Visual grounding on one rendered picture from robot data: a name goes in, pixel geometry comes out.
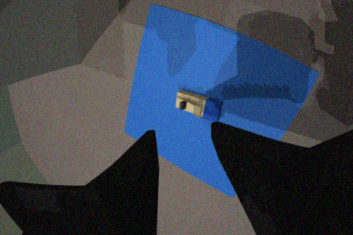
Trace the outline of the blue square mat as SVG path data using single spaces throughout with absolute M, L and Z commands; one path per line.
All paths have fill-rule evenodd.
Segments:
M 280 141 L 317 71 L 196 15 L 150 4 L 124 132 L 155 130 L 158 154 L 234 197 L 211 139 L 212 121 L 176 108 L 177 91 L 222 100 L 218 123 Z

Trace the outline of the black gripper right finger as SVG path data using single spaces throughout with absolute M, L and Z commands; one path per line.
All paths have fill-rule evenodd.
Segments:
M 353 129 L 313 147 L 211 123 L 211 139 L 256 235 L 295 235 L 333 168 L 353 158 Z

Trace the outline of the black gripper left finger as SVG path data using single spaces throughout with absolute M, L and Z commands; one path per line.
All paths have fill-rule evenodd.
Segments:
M 157 235 L 155 130 L 88 184 L 0 183 L 0 204 L 21 230 L 55 235 Z

